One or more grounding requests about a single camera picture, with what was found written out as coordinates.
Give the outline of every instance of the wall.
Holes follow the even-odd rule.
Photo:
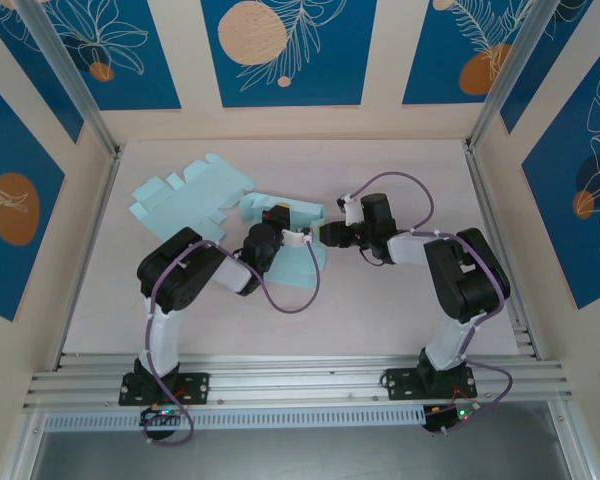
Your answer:
[[[592,146],[596,152],[589,140],[597,117],[589,108],[597,77],[583,79],[598,57],[600,0],[593,0],[511,133],[497,119],[477,153],[546,357],[562,361],[600,452],[600,206],[578,210],[574,199],[586,190],[576,180],[582,152],[590,155]],[[600,65],[594,68],[599,76]],[[576,90],[581,82],[591,87],[590,97]],[[574,126],[582,131],[573,133]],[[563,197],[560,211],[547,208]],[[561,234],[564,226],[570,228]]]
[[[41,3],[120,143],[465,137],[532,4]],[[0,22],[14,54],[18,29]]]
[[[64,173],[17,313],[13,321],[0,316],[1,461],[32,372],[52,365],[108,161],[87,128],[74,143],[1,39],[0,95]],[[21,141],[1,134],[7,152]]]

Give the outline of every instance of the cut-out paper shape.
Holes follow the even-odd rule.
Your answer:
[[[322,205],[257,192],[245,195],[240,200],[242,220],[251,221],[254,224],[260,223],[262,212],[278,204],[289,206],[292,231],[304,227],[311,227],[312,230],[315,230],[324,223],[325,212]],[[327,252],[320,242],[314,241],[312,247],[318,267],[322,271],[327,259]],[[271,269],[264,274],[264,279],[267,282],[294,287],[315,287],[316,271],[309,250],[305,247],[282,246],[273,260]]]
[[[255,188],[249,177],[218,155],[208,153],[206,160],[186,167],[184,180],[177,173],[166,182],[153,177],[133,192],[136,203],[129,210],[163,242],[184,227],[219,242],[226,233],[219,224],[227,218],[220,209],[233,207],[245,190]]]

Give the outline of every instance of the black mounting plate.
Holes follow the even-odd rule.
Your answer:
[[[390,368],[385,371],[383,379],[389,400],[451,399],[454,387],[462,390],[468,398],[478,396],[473,371],[469,367],[459,369],[455,378],[445,379],[444,384],[438,383],[433,394],[425,389],[417,368]]]
[[[138,374],[133,372],[127,373],[123,377],[118,405],[148,407],[155,403],[158,405],[173,403],[162,390],[158,389],[156,392],[155,389],[147,389],[138,377]],[[177,395],[178,400],[185,406],[206,405],[209,395],[209,378],[208,373],[178,373],[173,379],[171,392]]]

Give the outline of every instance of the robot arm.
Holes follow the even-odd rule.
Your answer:
[[[262,276],[269,271],[285,239],[291,241],[297,236],[305,236],[289,231],[290,214],[287,207],[278,205],[263,212],[262,220],[262,223],[251,227],[242,248],[236,252],[240,262],[207,242],[184,256],[164,276],[164,272],[179,256],[191,245],[202,241],[202,237],[190,228],[182,229],[141,262],[137,276],[145,297],[149,350],[140,353],[134,371],[125,375],[118,402],[120,405],[153,405],[168,400],[151,371],[149,351],[155,373],[170,391],[175,392],[176,386],[185,381],[179,373],[178,361],[182,311],[196,299],[208,282],[213,281],[229,291],[247,296],[256,290],[259,282],[244,264]],[[151,296],[158,283],[155,307],[152,309]]]
[[[463,230],[452,235],[455,239],[433,240],[419,232],[400,231],[383,193],[367,195],[359,202],[345,196],[338,205],[346,219],[321,227],[320,240],[325,245],[370,250],[382,265],[429,267],[442,315],[433,339],[420,354],[417,369],[404,372],[409,386],[402,390],[411,395],[404,399],[451,398],[454,385],[465,385],[472,378],[464,353],[474,326],[500,306],[499,292],[473,255],[480,257],[506,299],[510,285],[504,270],[478,229]],[[475,388],[467,390],[475,396]]]

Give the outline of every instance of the beige wall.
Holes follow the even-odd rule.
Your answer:
[[[182,110],[103,116],[121,143],[167,138],[464,138],[481,103],[402,105],[430,1],[378,0],[360,106],[224,109],[200,2],[149,0]]]
[[[600,451],[600,299],[576,309],[521,169],[599,55],[600,0],[594,0],[512,134],[506,134],[498,119],[478,149],[478,160],[533,323],[550,358],[563,362]]]
[[[52,361],[108,162],[88,129],[74,145],[1,40],[0,94],[65,173],[16,320],[0,318],[1,461],[32,372]]]

